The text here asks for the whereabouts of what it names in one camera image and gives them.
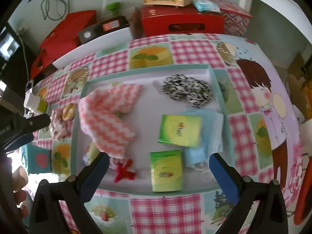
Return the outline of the person's left hand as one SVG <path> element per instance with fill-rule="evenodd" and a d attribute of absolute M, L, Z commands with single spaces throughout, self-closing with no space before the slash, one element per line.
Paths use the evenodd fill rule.
<path fill-rule="evenodd" d="M 27 206 L 19 206 L 27 199 L 27 193 L 23 188 L 28 184 L 28 175 L 23 166 L 19 166 L 12 174 L 12 186 L 14 200 L 21 218 L 28 215 Z"/>

